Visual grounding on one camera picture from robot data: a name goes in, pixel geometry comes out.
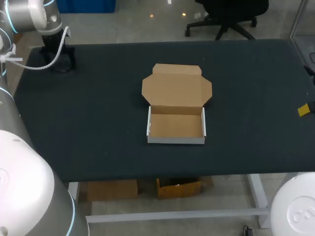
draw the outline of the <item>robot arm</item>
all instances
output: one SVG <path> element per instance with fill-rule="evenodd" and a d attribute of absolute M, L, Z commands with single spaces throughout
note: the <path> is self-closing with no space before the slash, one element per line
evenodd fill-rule
<path fill-rule="evenodd" d="M 0 8 L 0 55 L 12 51 L 14 33 L 63 34 L 56 0 L 4 0 Z M 0 65 L 0 236 L 88 236 L 85 216 L 33 150 Z"/>

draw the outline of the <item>concrete floor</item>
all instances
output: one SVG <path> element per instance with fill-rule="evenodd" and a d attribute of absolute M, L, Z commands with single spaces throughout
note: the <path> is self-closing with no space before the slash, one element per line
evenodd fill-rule
<path fill-rule="evenodd" d="M 63 14 L 64 25 L 70 26 L 69 44 L 102 44 L 154 41 L 214 40 L 219 27 L 201 27 L 191 30 L 191 37 L 184 37 L 186 24 L 201 20 L 205 11 L 193 0 L 117 0 L 112 14 Z M 299 1 L 270 0 L 269 10 L 258 17 L 258 25 L 251 28 L 242 23 L 255 38 L 284 38 L 289 36 Z M 303 29 L 314 30 L 311 19 L 314 9 L 304 18 Z M 229 30 L 222 40 L 243 39 Z M 17 55 L 26 59 L 33 47 L 42 46 L 37 32 L 25 33 L 17 45 Z M 8 85 L 14 93 L 22 69 L 9 64 Z M 270 199 L 280 185 L 284 174 L 262 174 L 262 183 Z M 93 202 L 92 214 L 137 213 L 150 211 L 198 210 L 254 207 L 245 176 L 216 176 L 214 186 L 204 186 L 203 192 L 191 198 L 157 200 L 154 190 L 144 191 L 136 200 Z M 80 203 L 86 208 L 88 204 Z M 254 228 L 255 236 L 271 236 L 270 230 L 259 229 L 256 217 L 232 217 L 185 220 L 156 220 L 123 223 L 91 224 L 91 236 L 123 235 L 210 235 L 240 236 L 243 225 Z"/>

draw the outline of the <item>cardboard box under table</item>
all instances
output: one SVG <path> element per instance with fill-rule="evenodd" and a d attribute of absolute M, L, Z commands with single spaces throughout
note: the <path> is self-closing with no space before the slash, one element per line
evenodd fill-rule
<path fill-rule="evenodd" d="M 142 82 L 142 95 L 151 105 L 148 143 L 205 143 L 203 105 L 212 96 L 212 84 L 199 66 L 156 64 Z"/>

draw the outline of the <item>white cable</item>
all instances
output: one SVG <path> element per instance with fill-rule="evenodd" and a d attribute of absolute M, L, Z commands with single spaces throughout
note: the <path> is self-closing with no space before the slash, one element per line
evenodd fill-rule
<path fill-rule="evenodd" d="M 49 68 L 50 66 L 52 66 L 52 65 L 58 60 L 58 58 L 59 58 L 59 56 L 60 56 L 61 50 L 62 50 L 62 48 L 63 48 L 63 42 L 64 42 L 65 36 L 66 36 L 66 34 L 67 34 L 67 31 L 69 31 L 69 26 L 66 26 L 66 27 L 64 28 L 63 36 L 61 37 L 60 45 L 59 45 L 58 51 L 57 51 L 57 53 L 56 53 L 56 56 L 55 56 L 55 58 L 51 61 L 51 63 L 49 63 L 48 65 L 42 66 L 42 67 L 31 67 L 31 66 L 22 65 L 22 64 L 20 64 L 20 63 L 15 62 L 15 61 L 11 61 L 11 60 L 8 60 L 8 61 L 11 62 L 11 63 L 13 63 L 13 64 L 15 64 L 15 65 L 18 65 L 18 66 L 20 66 L 20 67 L 22 67 L 22 68 L 24 68 L 24 69 L 29 69 L 29 70 L 44 70 L 44 69 Z"/>

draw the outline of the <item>black office chair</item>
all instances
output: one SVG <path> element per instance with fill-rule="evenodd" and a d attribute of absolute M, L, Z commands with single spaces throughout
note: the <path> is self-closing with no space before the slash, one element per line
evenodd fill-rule
<path fill-rule="evenodd" d="M 252 21 L 251 27 L 256 27 L 256 16 L 265 13 L 269 7 L 268 0 L 196 0 L 196 2 L 203 4 L 209 15 L 204 18 L 204 21 L 188 24 L 185 36 L 190 36 L 191 27 L 220 25 L 221 29 L 216 40 L 220 40 L 228 28 L 239 32 L 247 39 L 255 39 L 238 23 Z"/>

